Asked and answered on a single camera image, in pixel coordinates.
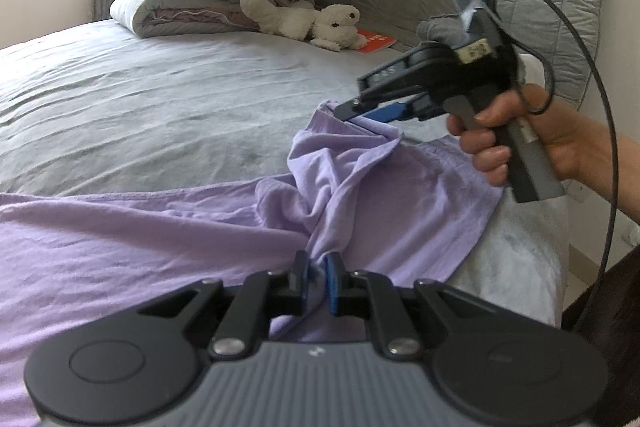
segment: metal screw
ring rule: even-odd
[[[244,342],[231,337],[230,339],[220,339],[213,343],[213,352],[217,355],[233,356],[244,351]]]
[[[420,343],[413,339],[393,339],[388,344],[388,349],[393,355],[415,355],[420,349]]]
[[[320,357],[321,355],[324,355],[326,353],[326,350],[324,349],[324,347],[321,346],[316,346],[313,347],[312,349],[308,350],[308,353],[312,356],[312,357]]]

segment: white wall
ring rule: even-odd
[[[0,48],[86,22],[87,0],[0,0]]]
[[[640,0],[604,0],[597,63],[618,131],[640,140]],[[590,86],[582,111],[604,121],[595,83]],[[594,193],[590,193],[584,203],[570,201],[571,244],[598,263],[608,215],[609,204]],[[630,249],[622,241],[622,233],[630,223],[626,216],[618,214],[611,253],[614,262]]]

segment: gray bed sheet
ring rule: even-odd
[[[285,172],[318,104],[354,96],[354,79],[396,53],[251,32],[139,39],[113,20],[0,50],[0,191],[153,191]],[[442,118],[403,128],[446,133]],[[450,282],[558,324],[567,227],[564,198],[517,205],[507,192]]]

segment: finger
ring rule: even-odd
[[[450,114],[447,117],[447,131],[453,136],[460,136],[466,131],[465,124],[462,123],[462,118]]]
[[[540,107],[548,96],[542,87],[535,84],[523,86],[522,94],[531,107]],[[487,109],[476,115],[476,121],[484,127],[498,127],[526,114],[527,109],[520,96],[512,89],[496,96]]]
[[[507,182],[509,168],[507,165],[500,165],[497,169],[484,174],[485,179],[494,187],[504,187]]]
[[[491,149],[485,149],[476,154],[473,159],[473,165],[480,172],[491,172],[505,165],[510,158],[511,149],[508,147],[491,147]]]
[[[495,134],[489,129],[465,131],[460,136],[460,149],[467,154],[478,154],[495,145]]]

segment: red book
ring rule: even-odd
[[[383,50],[398,42],[398,39],[387,37],[386,35],[380,35],[379,33],[368,32],[366,30],[358,30],[358,33],[367,38],[367,44],[358,50],[360,53],[372,53],[378,50]]]

